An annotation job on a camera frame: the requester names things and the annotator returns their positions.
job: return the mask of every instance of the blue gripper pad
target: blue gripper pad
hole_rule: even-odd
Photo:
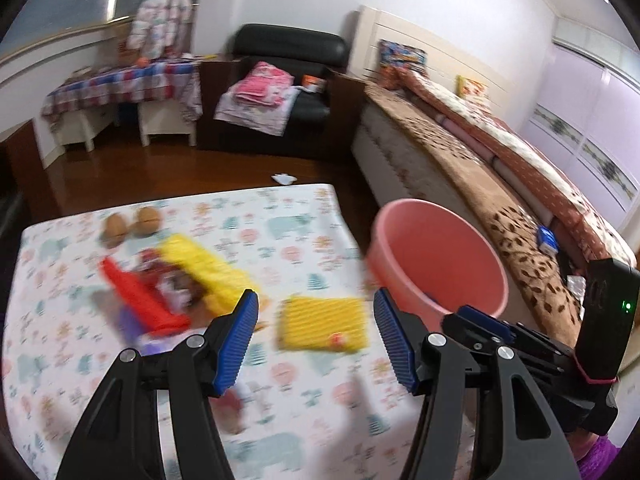
[[[398,308],[384,289],[376,292],[373,300],[373,316],[385,344],[386,354],[396,374],[396,379],[409,392],[418,389],[415,372],[415,352],[398,317]]]
[[[213,381],[213,390],[217,396],[223,395],[236,382],[258,321],[258,295],[253,291],[245,291],[231,316],[231,326],[218,350],[218,367]]]
[[[461,306],[458,309],[457,314],[467,321],[478,325],[481,328],[484,328],[488,332],[491,332],[496,337],[502,339],[505,343],[513,343],[515,338],[513,333],[511,333],[511,329],[509,325],[505,325],[503,322],[495,319],[495,317],[491,317],[484,312],[480,312],[478,309],[473,308],[472,306],[465,305]]]

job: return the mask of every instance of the blue box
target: blue box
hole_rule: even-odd
[[[547,254],[552,258],[558,254],[558,242],[556,242],[556,237],[546,227],[542,225],[538,227],[536,240],[538,242],[538,250],[541,253]]]

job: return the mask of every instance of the yellow sponge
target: yellow sponge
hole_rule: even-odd
[[[244,270],[232,267],[184,235],[169,236],[158,250],[164,261],[183,268],[214,297],[207,300],[207,306],[215,316],[233,312],[246,288],[260,294]]]
[[[280,346],[285,350],[355,352],[369,344],[366,325],[364,305],[357,298],[291,296],[280,318]]]

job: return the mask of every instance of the wooden headboard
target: wooden headboard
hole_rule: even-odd
[[[462,75],[489,87],[493,114],[503,118],[509,107],[511,84],[479,59],[414,23],[388,12],[361,6],[356,36],[351,47],[348,72],[358,77],[376,78],[378,42],[389,40],[427,53],[429,77],[445,88],[456,91],[456,76]]]

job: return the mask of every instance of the wooden floor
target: wooden floor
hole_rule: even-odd
[[[95,138],[95,150],[67,147],[48,168],[65,215],[159,198],[233,189],[277,186],[275,173],[289,173],[296,184],[335,187],[349,229],[360,249],[369,247],[378,206],[354,160],[331,164],[267,155],[241,155],[190,148],[186,136],[152,137],[140,144],[138,130],[110,126]]]

